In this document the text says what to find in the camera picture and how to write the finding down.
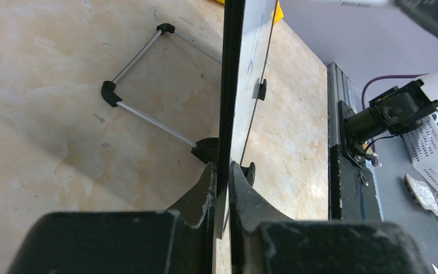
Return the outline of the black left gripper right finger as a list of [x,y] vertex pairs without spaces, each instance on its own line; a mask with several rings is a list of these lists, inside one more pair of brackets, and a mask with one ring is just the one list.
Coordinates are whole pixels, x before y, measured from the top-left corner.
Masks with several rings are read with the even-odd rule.
[[296,221],[229,167],[233,273],[430,273],[414,239],[389,222]]

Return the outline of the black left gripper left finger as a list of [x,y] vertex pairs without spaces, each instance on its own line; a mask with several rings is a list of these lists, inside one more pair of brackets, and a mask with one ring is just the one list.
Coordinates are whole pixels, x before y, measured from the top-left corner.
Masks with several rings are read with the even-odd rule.
[[217,168],[164,211],[53,212],[30,228],[9,273],[214,273]]

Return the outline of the small whiteboard black frame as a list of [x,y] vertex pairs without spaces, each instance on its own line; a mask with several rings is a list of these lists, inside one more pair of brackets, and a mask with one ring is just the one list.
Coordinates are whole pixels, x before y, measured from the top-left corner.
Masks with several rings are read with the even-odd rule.
[[[240,164],[244,157],[250,128],[258,100],[264,100],[267,80],[264,76],[271,35],[279,10],[278,1],[225,1],[222,55],[201,47],[195,40],[180,33],[176,26],[162,23],[156,34],[113,78],[102,84],[101,96],[111,107],[120,107],[168,132],[192,148],[191,153],[205,164],[216,163],[215,230],[224,237],[229,206],[228,172],[231,162]],[[116,85],[162,35],[180,37],[221,65],[219,135],[194,142],[179,132],[125,104],[115,93]]]

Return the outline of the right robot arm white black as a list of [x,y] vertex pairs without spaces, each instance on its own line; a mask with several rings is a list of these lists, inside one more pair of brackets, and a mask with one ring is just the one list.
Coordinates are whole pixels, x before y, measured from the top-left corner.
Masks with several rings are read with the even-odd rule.
[[[438,38],[438,1],[393,1],[416,24]],[[346,141],[362,144],[389,131],[410,132],[438,109],[438,71],[417,76],[405,86],[393,87],[369,102],[368,108],[344,119]]]

